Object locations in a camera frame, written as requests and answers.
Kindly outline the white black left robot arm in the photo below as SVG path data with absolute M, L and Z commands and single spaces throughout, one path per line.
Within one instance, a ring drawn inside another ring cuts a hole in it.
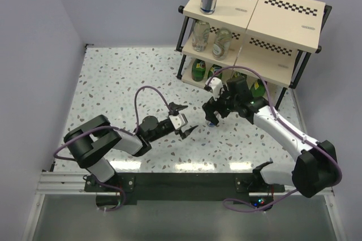
M 118 178 L 115 169 L 105 158 L 111 149 L 140 157 L 151 150 L 152 142 L 171 133 L 185 139 L 196 128 L 193 126 L 182 131 L 188 120 L 179 111 L 186 106 L 173 102 L 170 106 L 166 119 L 159 121 L 155 116 L 147 116 L 133 134 L 111 126 L 104 115 L 99 115 L 70 131 L 64 137 L 64 144 L 78 166 L 86 169 L 97 179 L 100 188 L 112 191 L 117 186 Z

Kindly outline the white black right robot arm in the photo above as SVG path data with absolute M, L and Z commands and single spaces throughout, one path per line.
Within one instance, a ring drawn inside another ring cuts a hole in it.
M 287 185 L 310 198 L 342 180 L 334 145 L 308 136 L 276 112 L 267 99 L 253 97 L 244 78 L 223 83 L 213 77 L 206 81 L 204 88 L 212 93 L 202 106 L 208 122 L 217 125 L 220 118 L 237 113 L 269 134 L 294 160 L 294 165 L 269 161 L 256 167 L 252 177 L 255 190 L 264 192 L 272 184 Z

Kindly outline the green Perrier bottle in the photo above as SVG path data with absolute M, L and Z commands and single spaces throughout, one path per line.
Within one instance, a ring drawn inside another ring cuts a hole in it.
M 257 79 L 250 87 L 250 91 L 254 98 L 262 97 L 266 93 L 266 88 L 261 79 Z
M 220 71 L 221 68 L 221 66 L 213 64 L 208 71 L 208 78 L 212 77 L 214 74 L 217 74 L 216 77 L 222 79 L 222 71 Z

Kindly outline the clear bottle green cap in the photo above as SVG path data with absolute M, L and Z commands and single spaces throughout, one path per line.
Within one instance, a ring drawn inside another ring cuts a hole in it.
M 195 51 L 204 51 L 208 44 L 210 33 L 210 24 L 208 22 L 197 20 L 193 27 L 192 47 Z
M 213 44 L 213 57 L 215 59 L 225 59 L 229 52 L 232 41 L 232 32 L 227 28 L 220 28 L 215 36 Z

